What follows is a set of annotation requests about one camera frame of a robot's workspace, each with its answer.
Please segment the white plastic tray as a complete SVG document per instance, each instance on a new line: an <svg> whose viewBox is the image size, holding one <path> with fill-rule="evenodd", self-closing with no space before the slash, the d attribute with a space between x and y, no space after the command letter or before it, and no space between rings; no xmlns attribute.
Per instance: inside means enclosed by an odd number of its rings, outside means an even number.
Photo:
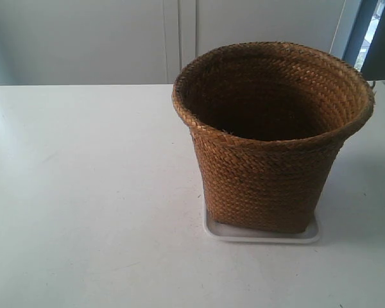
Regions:
<svg viewBox="0 0 385 308"><path fill-rule="evenodd" d="M218 240L231 243L254 243L254 244L295 244L305 245L318 241L321 237L321 225L317 216L304 232L297 234L285 234L279 232L265 232L248 228L232 227L214 221L203 206L203 228L206 233Z"/></svg>

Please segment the brown woven basket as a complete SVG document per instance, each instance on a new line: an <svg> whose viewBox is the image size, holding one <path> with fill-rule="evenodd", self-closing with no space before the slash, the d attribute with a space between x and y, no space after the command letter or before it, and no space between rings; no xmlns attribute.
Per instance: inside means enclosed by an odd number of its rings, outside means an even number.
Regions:
<svg viewBox="0 0 385 308"><path fill-rule="evenodd" d="M181 70L172 100L209 216L289 234L308 227L340 149L375 105L351 65L291 42L213 49Z"/></svg>

